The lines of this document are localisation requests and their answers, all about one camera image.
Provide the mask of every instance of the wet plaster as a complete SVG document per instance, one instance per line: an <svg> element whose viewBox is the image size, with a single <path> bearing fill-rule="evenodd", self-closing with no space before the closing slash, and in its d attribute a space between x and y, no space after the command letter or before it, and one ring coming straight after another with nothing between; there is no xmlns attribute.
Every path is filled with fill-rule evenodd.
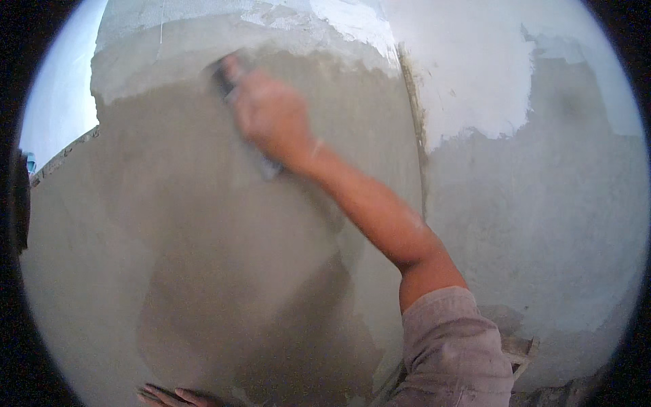
<svg viewBox="0 0 651 407"><path fill-rule="evenodd" d="M644 140L613 133L586 63L534 60L528 123L429 156L427 222L503 333L541 339L518 391L593 374L618 346L646 258Z"/></svg>
<svg viewBox="0 0 651 407"><path fill-rule="evenodd" d="M328 53L259 55L306 95L318 137L420 208L401 78ZM101 136L34 190L23 256L39 330L81 399L135 405L134 386L155 381L255 402L369 400L401 358L393 265L314 185L263 181L198 78L95 97Z"/></svg>

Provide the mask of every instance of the worker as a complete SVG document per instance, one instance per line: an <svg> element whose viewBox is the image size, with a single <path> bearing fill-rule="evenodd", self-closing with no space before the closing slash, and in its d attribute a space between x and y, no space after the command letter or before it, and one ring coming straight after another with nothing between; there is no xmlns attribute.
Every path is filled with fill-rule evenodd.
<svg viewBox="0 0 651 407"><path fill-rule="evenodd" d="M327 192L402 274L407 375L387 405L507 407L513 374L499 331L480 315L441 239L387 186L312 134L298 91L261 70L243 73L228 58L227 75L236 84L229 103L242 136ZM145 386L139 398L156 407L217 406L186 389L176 396Z"/></svg>

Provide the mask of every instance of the forearm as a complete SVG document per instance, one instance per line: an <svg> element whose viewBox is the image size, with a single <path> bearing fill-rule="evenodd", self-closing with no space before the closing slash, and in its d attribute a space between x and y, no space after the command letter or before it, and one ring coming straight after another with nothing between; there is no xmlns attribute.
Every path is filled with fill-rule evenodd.
<svg viewBox="0 0 651 407"><path fill-rule="evenodd" d="M330 148L318 148L298 172L330 194L401 272L426 260L442 246L422 217L396 193L347 164Z"/></svg>

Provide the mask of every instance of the sleeve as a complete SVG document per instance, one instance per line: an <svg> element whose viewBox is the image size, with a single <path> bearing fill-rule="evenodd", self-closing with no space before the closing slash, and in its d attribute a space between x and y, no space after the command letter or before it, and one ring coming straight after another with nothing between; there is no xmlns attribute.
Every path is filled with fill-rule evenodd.
<svg viewBox="0 0 651 407"><path fill-rule="evenodd" d="M511 364L497 326L481 316L470 291L447 287L425 294L405 311L402 325L407 376L399 399L402 391L447 399L444 405L508 406Z"/></svg>

